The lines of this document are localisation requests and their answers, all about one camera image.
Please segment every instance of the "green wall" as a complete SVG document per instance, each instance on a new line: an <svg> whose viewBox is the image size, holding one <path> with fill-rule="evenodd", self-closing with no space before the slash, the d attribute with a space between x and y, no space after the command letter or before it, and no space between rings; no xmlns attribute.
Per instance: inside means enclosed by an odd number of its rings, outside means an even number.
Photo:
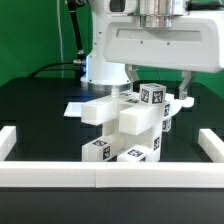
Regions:
<svg viewBox="0 0 224 224"><path fill-rule="evenodd" d="M60 61L56 0L7 0L0 2L0 85L14 77L27 76L37 68ZM84 49L91 49L90 8L78 11ZM70 15L61 0L61 20L64 39L64 58L76 57ZM156 68L140 68L142 79L158 80ZM60 77L61 73L48 74ZM181 80L181 72L160 69L161 80ZM224 72L198 73L197 82L208 86L224 98Z"/></svg>

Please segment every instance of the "black cable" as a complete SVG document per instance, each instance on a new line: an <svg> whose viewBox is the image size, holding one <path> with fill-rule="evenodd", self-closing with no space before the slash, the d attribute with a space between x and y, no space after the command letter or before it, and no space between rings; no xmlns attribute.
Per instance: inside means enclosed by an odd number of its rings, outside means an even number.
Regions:
<svg viewBox="0 0 224 224"><path fill-rule="evenodd" d="M77 19L77 13L76 10L80 7L83 7L85 5L84 1L77 1L77 0L66 0L71 19L72 19L72 25L73 25L73 30L74 30L74 35L76 39L76 46L78 50L77 57L78 59L86 59L86 55L82 46L82 39L80 35L80 30L79 30L79 23Z"/></svg>
<svg viewBox="0 0 224 224"><path fill-rule="evenodd" d="M38 71L35 76L41 72L56 72L56 71L75 71L75 69L71 69L71 68L59 68L59 69L43 69L43 70L40 70Z"/></svg>
<svg viewBox="0 0 224 224"><path fill-rule="evenodd" d="M220 8L223 8L223 5L219 1L212 1L212 2L189 1L187 4L188 11L218 10Z"/></svg>
<svg viewBox="0 0 224 224"><path fill-rule="evenodd" d="M28 75L29 78L34 78L36 76L36 74L38 74L40 71L46 69L46 68L50 68L50 67L54 67L54 66L58 66L58 65L71 65L73 64L73 61L64 61L64 62L56 62L56 63L52 63L52 64L48 64L48 65L45 65L39 69L37 69L36 71L30 73Z"/></svg>
<svg viewBox="0 0 224 224"><path fill-rule="evenodd" d="M74 29L75 39L76 39L76 46L78 50L78 55L77 55L78 59L85 59L85 53L82 46L82 39L81 39L80 30L79 30L77 13L76 11L73 11L73 12L70 12L70 14L71 14L71 19L72 19L72 24L73 24L73 29Z"/></svg>

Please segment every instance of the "black table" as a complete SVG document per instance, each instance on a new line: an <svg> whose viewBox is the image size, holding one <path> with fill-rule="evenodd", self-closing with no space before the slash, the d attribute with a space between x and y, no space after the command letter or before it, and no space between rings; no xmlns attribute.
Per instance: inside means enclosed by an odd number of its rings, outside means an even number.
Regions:
<svg viewBox="0 0 224 224"><path fill-rule="evenodd" d="M161 82L173 93L178 82ZM65 119L68 102L106 95L72 79L18 78L0 88L0 126L16 125L17 144L7 161L80 161L81 145L101 126ZM224 136L224 102L199 83L163 134L161 161L209 162L197 144L200 128ZM223 189L1 188L0 223L223 223Z"/></svg>

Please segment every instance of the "metal bracket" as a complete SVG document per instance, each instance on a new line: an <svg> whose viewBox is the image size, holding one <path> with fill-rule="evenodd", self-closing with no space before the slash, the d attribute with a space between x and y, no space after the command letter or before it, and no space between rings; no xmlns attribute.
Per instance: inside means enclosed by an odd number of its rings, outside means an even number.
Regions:
<svg viewBox="0 0 224 224"><path fill-rule="evenodd" d="M125 65L125 72L130 80L130 83L131 83L131 90L133 91L133 83L135 81L138 81L139 80L139 76L138 76L138 73L137 73L137 70L138 70L138 66L137 65Z"/></svg>
<svg viewBox="0 0 224 224"><path fill-rule="evenodd" d="M185 100L188 95L188 87L191 85L191 83L195 79L196 72L182 71L182 77L184 78L184 81L181 83L178 89L177 98L179 98L180 100Z"/></svg>

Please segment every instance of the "stacked blocks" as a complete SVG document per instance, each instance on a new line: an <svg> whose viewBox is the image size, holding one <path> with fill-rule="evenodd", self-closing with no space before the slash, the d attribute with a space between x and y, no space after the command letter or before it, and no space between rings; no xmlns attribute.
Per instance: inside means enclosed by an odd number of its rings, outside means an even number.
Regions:
<svg viewBox="0 0 224 224"><path fill-rule="evenodd" d="M82 122L103 125L102 136L82 147L82 161L158 162L162 132L171 119L193 100L176 100L158 84L140 85L140 92L112 91L111 96L82 105Z"/></svg>

